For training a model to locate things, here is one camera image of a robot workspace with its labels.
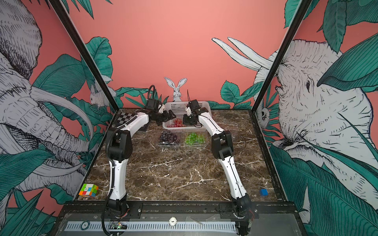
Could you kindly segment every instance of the white basket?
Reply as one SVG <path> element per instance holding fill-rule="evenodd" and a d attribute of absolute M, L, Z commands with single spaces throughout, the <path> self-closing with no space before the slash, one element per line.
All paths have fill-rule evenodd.
<path fill-rule="evenodd" d="M 176 115 L 176 118 L 183 119 L 184 114 L 186 114 L 186 106 L 189 102 L 167 102 L 165 104 L 164 110 L 172 110 L 173 113 Z M 198 104 L 200 107 L 206 107 L 206 109 L 209 111 L 209 114 L 211 115 L 210 105 L 206 101 L 198 101 Z M 163 128 L 167 130 L 172 131 L 206 131 L 206 128 L 202 126 L 199 122 L 195 126 L 193 125 L 184 125 L 183 127 L 168 127 L 169 125 L 173 125 L 173 120 L 169 120 L 167 122 L 163 122 Z"/>

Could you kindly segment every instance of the rabbit illustration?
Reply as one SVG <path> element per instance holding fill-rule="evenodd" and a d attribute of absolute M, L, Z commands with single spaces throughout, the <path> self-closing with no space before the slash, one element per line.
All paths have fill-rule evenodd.
<path fill-rule="evenodd" d="M 180 102 L 181 101 L 180 87 L 186 83 L 187 79 L 186 78 L 181 79 L 177 87 L 175 86 L 175 83 L 170 78 L 164 77 L 164 79 L 167 81 L 168 86 L 173 88 L 173 101 Z"/>

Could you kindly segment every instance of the blue block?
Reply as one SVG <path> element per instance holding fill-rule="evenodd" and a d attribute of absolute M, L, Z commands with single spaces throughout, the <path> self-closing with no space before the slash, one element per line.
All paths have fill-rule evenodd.
<path fill-rule="evenodd" d="M 267 196 L 268 195 L 268 190 L 266 190 L 265 188 L 261 189 L 260 190 L 260 195 L 261 196 Z"/>

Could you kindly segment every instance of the brown marble surface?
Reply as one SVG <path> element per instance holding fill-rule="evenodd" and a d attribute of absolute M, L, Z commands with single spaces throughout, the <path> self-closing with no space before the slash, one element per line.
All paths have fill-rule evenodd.
<path fill-rule="evenodd" d="M 212 111 L 213 119 L 233 134 L 234 158 L 240 179 L 252 201 L 277 201 L 248 111 Z M 148 201 L 224 201 L 230 189 L 220 163 L 205 148 L 183 147 L 170 150 L 155 144 L 156 134 L 163 131 L 155 123 L 147 132 L 134 134 L 133 154 L 127 164 L 126 192 L 129 200 Z M 94 198 L 105 200 L 109 189 L 110 168 L 104 146 L 85 181 L 99 186 Z M 260 189 L 269 195 L 261 197 Z"/>

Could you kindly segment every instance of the black cable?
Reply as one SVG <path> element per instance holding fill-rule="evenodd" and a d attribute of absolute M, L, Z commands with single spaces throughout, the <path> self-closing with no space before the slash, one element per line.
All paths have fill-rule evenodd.
<path fill-rule="evenodd" d="M 138 116 L 135 115 L 133 118 L 131 118 L 129 121 L 127 121 L 125 124 L 122 124 L 121 126 L 119 126 L 118 128 L 116 128 L 116 130 L 110 135 L 109 137 L 109 140 L 108 142 L 106 143 L 106 147 L 105 147 L 105 155 L 106 155 L 106 158 L 109 160 L 109 162 L 112 164 L 112 166 L 110 167 L 111 170 L 112 170 L 112 182 L 110 184 L 110 191 L 108 193 L 108 196 L 106 197 L 106 200 L 105 200 L 105 205 L 104 205 L 104 210 L 102 211 L 101 213 L 101 225 L 102 225 L 102 230 L 104 231 L 104 233 L 107 235 L 107 236 L 112 236 L 113 234 L 110 234 L 108 233 L 108 231 L 105 229 L 105 221 L 104 221 L 104 216 L 105 216 L 105 211 L 106 211 L 106 207 L 109 203 L 109 199 L 110 199 L 110 196 L 113 192 L 113 188 L 114 188 L 114 177 L 115 177 L 115 163 L 114 163 L 114 160 L 112 158 L 110 158 L 110 156 L 108 155 L 109 154 L 109 148 L 110 148 L 110 144 L 114 138 L 114 136 L 124 127 L 126 127 L 128 124 L 130 124 L 131 122 L 133 122 Z"/>

